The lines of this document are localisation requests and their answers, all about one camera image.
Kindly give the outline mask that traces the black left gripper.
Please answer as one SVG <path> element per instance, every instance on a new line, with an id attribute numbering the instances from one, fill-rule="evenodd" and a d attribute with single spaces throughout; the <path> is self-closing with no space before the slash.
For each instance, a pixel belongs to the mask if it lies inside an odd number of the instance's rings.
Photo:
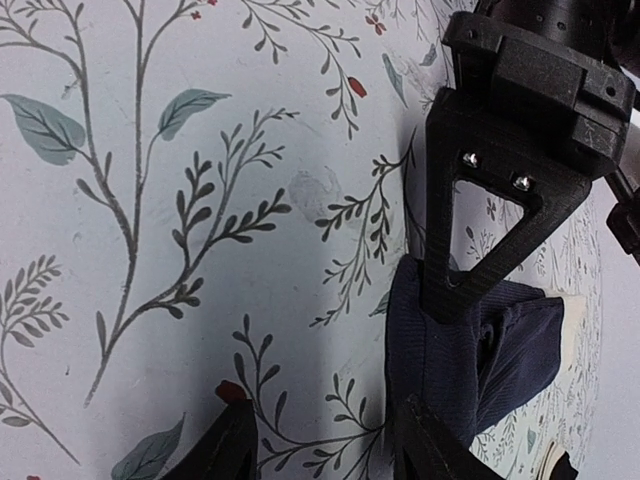
<path id="1" fill-rule="evenodd" d="M 442 42 L 457 88 L 532 133 L 450 88 L 427 117 L 423 308 L 455 324 L 588 197 L 591 181 L 562 163 L 618 167 L 639 4 L 480 1 L 451 15 Z"/>

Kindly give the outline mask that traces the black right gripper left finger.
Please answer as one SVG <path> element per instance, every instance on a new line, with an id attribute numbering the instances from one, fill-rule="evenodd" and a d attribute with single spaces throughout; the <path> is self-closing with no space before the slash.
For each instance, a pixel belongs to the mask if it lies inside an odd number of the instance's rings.
<path id="1" fill-rule="evenodd" d="M 227 405 L 205 435 L 165 476 L 166 480 L 257 478 L 258 431 L 251 400 Z"/>

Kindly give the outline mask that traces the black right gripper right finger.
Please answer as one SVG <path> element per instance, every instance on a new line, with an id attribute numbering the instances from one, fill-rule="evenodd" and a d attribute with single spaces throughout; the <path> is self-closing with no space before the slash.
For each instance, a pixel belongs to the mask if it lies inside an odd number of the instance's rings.
<path id="1" fill-rule="evenodd" d="M 499 479 L 473 454 L 477 436 L 529 403 L 524 394 L 486 392 L 472 404 L 446 400 L 440 414 L 418 396 L 392 398 L 396 479 Z"/>

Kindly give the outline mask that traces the navy blue underwear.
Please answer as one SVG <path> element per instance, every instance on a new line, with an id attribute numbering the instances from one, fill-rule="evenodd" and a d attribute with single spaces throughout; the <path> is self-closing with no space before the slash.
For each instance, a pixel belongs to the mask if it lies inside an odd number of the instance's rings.
<path id="1" fill-rule="evenodd" d="M 469 447 L 569 372 L 586 300 L 502 281 L 446 325 L 421 310 L 420 277 L 419 262 L 403 256 L 386 320 L 389 397 L 417 396 Z"/>

